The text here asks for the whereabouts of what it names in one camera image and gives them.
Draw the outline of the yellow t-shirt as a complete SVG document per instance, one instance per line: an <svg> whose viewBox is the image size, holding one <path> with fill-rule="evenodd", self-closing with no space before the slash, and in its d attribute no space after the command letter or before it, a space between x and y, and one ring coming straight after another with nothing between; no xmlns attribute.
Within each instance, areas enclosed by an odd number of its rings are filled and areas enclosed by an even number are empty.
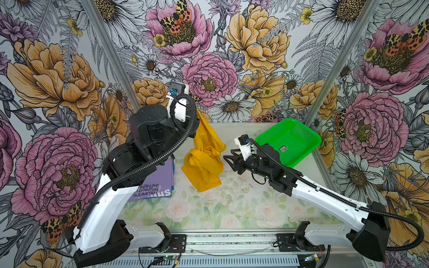
<svg viewBox="0 0 429 268"><path fill-rule="evenodd" d="M185 156L182 171L199 192L205 192L221 185L220 175L224 171L221 153L226 145L200 111L197 115L200 125L193 139L194 148Z"/></svg>

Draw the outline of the green plastic basket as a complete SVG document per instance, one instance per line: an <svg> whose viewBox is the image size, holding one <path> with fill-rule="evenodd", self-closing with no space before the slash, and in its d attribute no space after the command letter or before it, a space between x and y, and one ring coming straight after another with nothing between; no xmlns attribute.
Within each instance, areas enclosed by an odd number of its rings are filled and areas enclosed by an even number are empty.
<svg viewBox="0 0 429 268"><path fill-rule="evenodd" d="M256 138L270 145L280 155L283 165L293 168L322 143L321 136L293 118L286 118Z"/></svg>

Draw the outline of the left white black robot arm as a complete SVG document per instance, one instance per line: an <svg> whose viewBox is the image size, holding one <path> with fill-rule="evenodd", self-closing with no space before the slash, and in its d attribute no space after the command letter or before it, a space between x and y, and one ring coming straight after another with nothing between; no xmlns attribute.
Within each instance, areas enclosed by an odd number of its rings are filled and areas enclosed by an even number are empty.
<svg viewBox="0 0 429 268"><path fill-rule="evenodd" d="M68 243L77 248L73 260L79 268L110 262L130 249L164 252L173 243L165 224L132 226L119 214L145 179L195 136L200 122L196 104L190 95L179 94L167 107L141 107L129 122L130 141L109 153L95 196L78 225L66 230Z"/></svg>

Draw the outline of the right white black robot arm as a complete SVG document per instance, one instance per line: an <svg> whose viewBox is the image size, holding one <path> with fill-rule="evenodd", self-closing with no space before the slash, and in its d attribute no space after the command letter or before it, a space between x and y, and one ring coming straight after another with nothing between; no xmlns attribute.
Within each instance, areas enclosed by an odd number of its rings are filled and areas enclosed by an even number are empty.
<svg viewBox="0 0 429 268"><path fill-rule="evenodd" d="M391 229L379 203L368 205L337 195L280 164L279 153L269 145L255 150L251 145L241 146L223 158L238 174L250 171L262 176L277 192L308 202L342 222L336 226L302 221L292 238L292 244L299 249L321 245L350 247L370 260L384 261Z"/></svg>

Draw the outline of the folded purple t-shirt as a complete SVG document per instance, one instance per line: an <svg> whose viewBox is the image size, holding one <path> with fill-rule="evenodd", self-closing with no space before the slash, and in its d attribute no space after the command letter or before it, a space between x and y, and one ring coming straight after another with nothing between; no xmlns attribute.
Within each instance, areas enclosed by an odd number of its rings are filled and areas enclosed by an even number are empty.
<svg viewBox="0 0 429 268"><path fill-rule="evenodd" d="M129 202L150 198L169 198L174 190L174 160L170 157L164 165L146 177L142 185L129 198Z"/></svg>

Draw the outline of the aluminium front rail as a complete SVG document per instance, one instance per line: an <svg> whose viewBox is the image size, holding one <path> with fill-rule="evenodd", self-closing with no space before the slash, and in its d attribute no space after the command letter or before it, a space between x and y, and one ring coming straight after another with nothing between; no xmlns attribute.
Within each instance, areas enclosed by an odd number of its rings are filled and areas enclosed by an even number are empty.
<svg viewBox="0 0 429 268"><path fill-rule="evenodd" d="M212 248L214 250L234 251L255 247L262 250L264 246L274 248L278 233L294 233L296 236L304 236L313 245L340 246L355 249L365 257L369 257L373 242L363 235L363 231L356 232L345 225L317 225L310 222L302 222L296 229L282 230L203 230L203 231L170 231L162 224L153 226L125 226L115 228L107 243L91 252L87 256L95 258L90 265L109 262L117 259L127 251L139 252L141 247L160 245L165 238L174 234L187 235L185 252L197 249Z"/></svg>

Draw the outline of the left aluminium corner post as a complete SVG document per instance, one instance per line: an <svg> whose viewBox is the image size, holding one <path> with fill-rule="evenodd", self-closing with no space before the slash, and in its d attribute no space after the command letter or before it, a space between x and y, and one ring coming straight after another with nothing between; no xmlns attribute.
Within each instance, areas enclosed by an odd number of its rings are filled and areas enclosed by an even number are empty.
<svg viewBox="0 0 429 268"><path fill-rule="evenodd" d="M102 20L95 1L83 1L82 6L87 13L91 25L97 33L99 43L103 46L110 63L114 67L134 112L137 112L141 108L140 102L136 97L136 93L132 88L132 83L117 53L114 42L111 39L110 31Z"/></svg>

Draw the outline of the aluminium corner post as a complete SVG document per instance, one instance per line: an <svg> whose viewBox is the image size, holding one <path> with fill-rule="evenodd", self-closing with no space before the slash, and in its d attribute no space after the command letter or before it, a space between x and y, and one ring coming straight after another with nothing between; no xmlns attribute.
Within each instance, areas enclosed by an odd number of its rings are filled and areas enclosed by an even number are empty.
<svg viewBox="0 0 429 268"><path fill-rule="evenodd" d="M358 16L355 25L351 29L350 36L345 39L344 45L341 48L339 55L335 59L334 64L328 76L326 77L318 96L315 99L315 102L308 111L308 114L305 118L306 126L309 126L311 121L317 115L327 95L330 93L331 88L334 85L339 72L341 71L341 68L345 65L347 61L346 57L351 54L363 32L367 29L370 19L375 14L375 11L380 3L381 1L379 0L366 1L361 14Z"/></svg>
<svg viewBox="0 0 429 268"><path fill-rule="evenodd" d="M114 42L111 39L110 31L102 20L95 1L83 1L82 6L87 13L91 25L97 33L99 43L103 46L110 63L114 67L134 112L137 112L141 108L140 102L136 97L136 93L132 88L132 83L117 53Z"/></svg>

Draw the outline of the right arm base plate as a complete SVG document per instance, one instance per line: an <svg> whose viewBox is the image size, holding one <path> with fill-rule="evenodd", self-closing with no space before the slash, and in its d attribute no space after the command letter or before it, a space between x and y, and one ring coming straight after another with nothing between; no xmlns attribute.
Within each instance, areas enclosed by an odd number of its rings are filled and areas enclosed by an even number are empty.
<svg viewBox="0 0 429 268"><path fill-rule="evenodd" d="M274 248L280 252L323 252L324 245L313 245L304 236L296 236L294 233L278 233L276 241L273 243Z"/></svg>

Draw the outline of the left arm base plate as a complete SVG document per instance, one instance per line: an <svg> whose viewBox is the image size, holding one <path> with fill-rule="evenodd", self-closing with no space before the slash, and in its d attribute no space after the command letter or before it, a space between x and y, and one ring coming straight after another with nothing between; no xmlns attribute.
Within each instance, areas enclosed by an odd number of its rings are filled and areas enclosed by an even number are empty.
<svg viewBox="0 0 429 268"><path fill-rule="evenodd" d="M165 238L160 245L155 248L139 248L139 253L185 253L186 244L186 234L173 234L170 238Z"/></svg>

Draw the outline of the right aluminium corner post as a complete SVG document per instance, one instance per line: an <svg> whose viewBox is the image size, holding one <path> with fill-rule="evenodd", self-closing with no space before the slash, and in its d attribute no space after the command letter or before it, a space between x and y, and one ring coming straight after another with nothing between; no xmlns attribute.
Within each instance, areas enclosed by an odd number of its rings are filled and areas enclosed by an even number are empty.
<svg viewBox="0 0 429 268"><path fill-rule="evenodd" d="M351 29L350 36L345 39L344 45L341 48L339 55L335 59L334 64L328 76L326 77L318 96L315 99L315 102L308 111L308 114L305 118L306 126L309 126L311 121L317 115L327 95L330 93L331 88L334 85L339 72L341 71L341 68L345 65L347 61L346 57L351 54L363 32L367 29L370 19L375 14L375 11L380 3L381 1L379 0L366 1L361 14L358 16L355 25Z"/></svg>

